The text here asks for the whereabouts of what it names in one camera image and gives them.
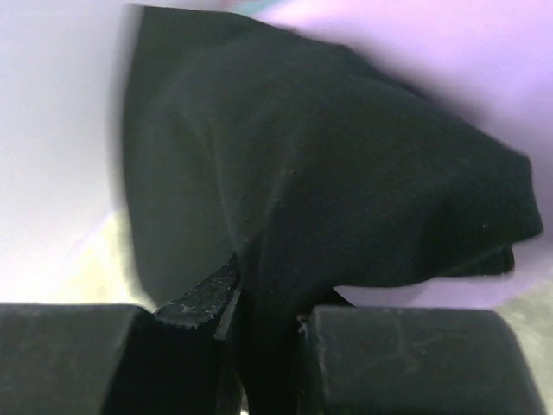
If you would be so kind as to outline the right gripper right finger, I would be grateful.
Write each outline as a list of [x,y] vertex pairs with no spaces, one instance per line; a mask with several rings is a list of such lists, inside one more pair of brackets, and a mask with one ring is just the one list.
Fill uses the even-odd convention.
[[491,310],[356,307],[301,319],[300,414],[543,414],[510,325]]

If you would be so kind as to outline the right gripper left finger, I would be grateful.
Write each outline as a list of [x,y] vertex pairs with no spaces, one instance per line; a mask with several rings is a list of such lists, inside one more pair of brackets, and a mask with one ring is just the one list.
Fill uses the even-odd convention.
[[239,413],[242,390],[226,343],[237,282],[229,259],[156,312],[3,304],[2,413]]

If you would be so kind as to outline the black floral t shirt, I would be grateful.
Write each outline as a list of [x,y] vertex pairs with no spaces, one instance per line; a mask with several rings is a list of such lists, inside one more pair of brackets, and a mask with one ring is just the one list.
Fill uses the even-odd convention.
[[143,6],[124,194],[156,303],[238,261],[253,414],[296,408],[296,318],[333,287],[500,274],[543,224],[527,156],[341,45],[233,13]]

